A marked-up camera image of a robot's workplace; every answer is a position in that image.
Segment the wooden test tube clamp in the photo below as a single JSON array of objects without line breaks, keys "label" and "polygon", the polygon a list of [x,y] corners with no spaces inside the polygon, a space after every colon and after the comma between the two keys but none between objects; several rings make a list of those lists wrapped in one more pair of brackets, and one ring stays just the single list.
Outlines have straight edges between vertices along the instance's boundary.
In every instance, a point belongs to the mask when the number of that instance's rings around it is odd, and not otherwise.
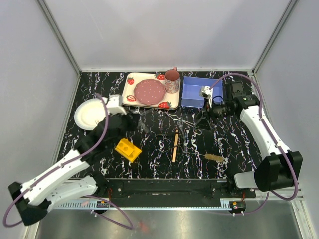
[{"label": "wooden test tube clamp", "polygon": [[179,142],[179,130],[177,129],[175,137],[174,137],[174,148],[173,148],[173,154],[172,154],[172,163],[176,162],[178,142]]}]

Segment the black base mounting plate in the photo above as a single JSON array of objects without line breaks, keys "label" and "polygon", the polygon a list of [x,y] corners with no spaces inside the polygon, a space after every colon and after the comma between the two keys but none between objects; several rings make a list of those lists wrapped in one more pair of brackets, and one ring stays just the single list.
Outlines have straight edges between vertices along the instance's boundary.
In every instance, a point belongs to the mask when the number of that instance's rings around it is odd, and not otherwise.
[{"label": "black base mounting plate", "polygon": [[256,197],[228,179],[107,179],[93,195],[122,208],[218,207],[221,199]]}]

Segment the strawberry pattern tray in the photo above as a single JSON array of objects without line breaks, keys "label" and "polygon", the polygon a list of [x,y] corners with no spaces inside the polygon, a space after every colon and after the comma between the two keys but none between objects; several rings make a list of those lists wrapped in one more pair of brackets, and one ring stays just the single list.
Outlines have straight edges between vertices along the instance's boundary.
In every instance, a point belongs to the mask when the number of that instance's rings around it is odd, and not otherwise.
[{"label": "strawberry pattern tray", "polygon": [[156,79],[165,85],[164,74],[155,74],[155,73],[151,74],[151,73],[139,73],[139,72],[129,73],[125,82],[123,93],[122,93],[124,105],[135,106],[135,107],[169,109],[169,110],[174,110],[179,106],[180,91],[177,91],[176,93],[173,93],[173,94],[166,92],[164,99],[155,105],[147,106],[147,105],[139,103],[133,95],[133,90],[137,83],[145,79]]}]

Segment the pink floral mug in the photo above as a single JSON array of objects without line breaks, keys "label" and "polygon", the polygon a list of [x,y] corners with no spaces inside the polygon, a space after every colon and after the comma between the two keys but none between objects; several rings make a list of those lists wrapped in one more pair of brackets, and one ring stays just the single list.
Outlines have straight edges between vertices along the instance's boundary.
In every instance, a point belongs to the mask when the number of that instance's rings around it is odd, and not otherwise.
[{"label": "pink floral mug", "polygon": [[176,93],[180,87],[180,73],[177,67],[166,71],[165,73],[165,89],[168,93]]}]

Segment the test tube brush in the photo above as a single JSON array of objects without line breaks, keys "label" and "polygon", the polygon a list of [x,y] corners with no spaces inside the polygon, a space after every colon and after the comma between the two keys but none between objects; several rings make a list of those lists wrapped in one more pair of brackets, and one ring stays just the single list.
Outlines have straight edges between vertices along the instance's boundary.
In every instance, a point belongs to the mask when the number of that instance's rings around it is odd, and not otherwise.
[{"label": "test tube brush", "polygon": [[219,162],[222,163],[225,161],[225,158],[222,156],[218,156],[218,155],[213,155],[213,154],[199,154],[199,153],[192,153],[192,152],[186,152],[186,154],[194,154],[197,156],[203,156],[206,160],[211,160],[211,161],[215,161],[215,162]]}]

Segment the blue plastic drawer box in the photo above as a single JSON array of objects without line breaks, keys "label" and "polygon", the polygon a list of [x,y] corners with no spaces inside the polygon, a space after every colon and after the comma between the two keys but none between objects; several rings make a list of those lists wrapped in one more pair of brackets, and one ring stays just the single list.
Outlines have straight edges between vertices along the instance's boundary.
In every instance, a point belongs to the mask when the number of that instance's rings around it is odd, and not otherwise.
[{"label": "blue plastic drawer box", "polygon": [[[181,106],[202,108],[205,102],[205,98],[200,95],[202,86],[211,87],[216,82],[217,79],[185,76],[183,78]],[[213,88],[213,101],[216,104],[221,104],[223,99],[223,82],[220,81]]]}]

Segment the metal crucible tongs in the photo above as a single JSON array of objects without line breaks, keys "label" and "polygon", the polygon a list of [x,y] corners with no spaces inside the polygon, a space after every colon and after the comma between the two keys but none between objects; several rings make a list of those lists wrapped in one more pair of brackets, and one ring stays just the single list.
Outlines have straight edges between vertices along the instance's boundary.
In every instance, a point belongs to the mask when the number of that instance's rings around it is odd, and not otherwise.
[{"label": "metal crucible tongs", "polygon": [[[175,114],[169,114],[168,112],[165,112],[165,114],[170,118],[172,119],[173,121],[176,121],[177,122],[177,128],[176,129],[179,129],[180,131],[183,132],[183,135],[186,137],[188,136],[188,134],[190,133],[190,130],[192,130],[193,134],[194,135],[202,135],[202,131],[199,130],[199,129],[194,129],[195,127],[195,124],[194,123],[191,123],[189,121],[186,121],[182,118],[180,118],[178,115],[175,115]],[[183,125],[186,125],[187,127],[189,127],[189,129],[187,130],[184,130],[183,128]]]}]

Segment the pink dotted plate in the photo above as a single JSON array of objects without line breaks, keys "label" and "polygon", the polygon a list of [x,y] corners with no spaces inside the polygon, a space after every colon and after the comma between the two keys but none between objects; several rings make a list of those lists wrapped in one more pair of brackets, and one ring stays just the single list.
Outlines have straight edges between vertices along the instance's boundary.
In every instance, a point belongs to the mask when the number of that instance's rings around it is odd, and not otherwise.
[{"label": "pink dotted plate", "polygon": [[166,89],[159,80],[145,79],[136,84],[133,95],[139,103],[150,106],[164,99]]}]

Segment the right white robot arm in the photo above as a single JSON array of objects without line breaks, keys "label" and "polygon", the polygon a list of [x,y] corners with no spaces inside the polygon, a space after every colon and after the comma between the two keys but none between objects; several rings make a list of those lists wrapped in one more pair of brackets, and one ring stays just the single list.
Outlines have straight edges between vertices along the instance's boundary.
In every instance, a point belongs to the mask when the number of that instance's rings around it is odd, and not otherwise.
[{"label": "right white robot arm", "polygon": [[245,188],[257,188],[262,192],[295,186],[303,158],[298,151],[291,151],[276,134],[265,116],[256,95],[248,95],[240,82],[230,87],[230,99],[221,104],[213,101],[213,89],[203,86],[200,95],[205,98],[204,106],[195,117],[198,129],[212,129],[212,123],[221,117],[237,115],[245,124],[259,148],[262,162],[255,171],[237,173],[226,185],[231,197],[238,197]]}]

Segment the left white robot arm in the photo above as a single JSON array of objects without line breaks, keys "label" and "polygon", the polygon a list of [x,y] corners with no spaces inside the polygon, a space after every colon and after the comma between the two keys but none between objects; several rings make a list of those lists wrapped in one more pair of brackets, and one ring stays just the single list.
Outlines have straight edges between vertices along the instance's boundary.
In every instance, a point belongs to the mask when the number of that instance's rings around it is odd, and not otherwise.
[{"label": "left white robot arm", "polygon": [[25,183],[11,183],[8,187],[13,199],[11,206],[17,208],[21,223],[33,225],[69,200],[90,195],[103,197],[108,185],[100,173],[89,174],[68,185],[65,181],[94,165],[99,155],[121,144],[126,133],[136,131],[140,124],[139,113],[109,115],[45,172]]}]

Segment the yellow test tube rack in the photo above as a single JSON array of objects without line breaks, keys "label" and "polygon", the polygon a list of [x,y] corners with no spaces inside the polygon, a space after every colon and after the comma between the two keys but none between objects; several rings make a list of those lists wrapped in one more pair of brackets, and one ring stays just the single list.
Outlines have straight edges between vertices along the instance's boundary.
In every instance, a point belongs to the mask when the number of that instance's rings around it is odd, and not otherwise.
[{"label": "yellow test tube rack", "polygon": [[139,148],[134,146],[125,138],[119,141],[115,147],[115,150],[131,163],[133,163],[142,152]]}]

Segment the white paper plate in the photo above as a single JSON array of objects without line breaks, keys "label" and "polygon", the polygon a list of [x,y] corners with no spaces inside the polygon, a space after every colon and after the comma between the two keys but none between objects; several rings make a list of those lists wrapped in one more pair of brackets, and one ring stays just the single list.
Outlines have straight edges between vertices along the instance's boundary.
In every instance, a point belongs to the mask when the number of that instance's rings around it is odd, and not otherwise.
[{"label": "white paper plate", "polygon": [[105,111],[100,99],[89,99],[75,111],[74,121],[83,129],[92,131],[105,118]]}]

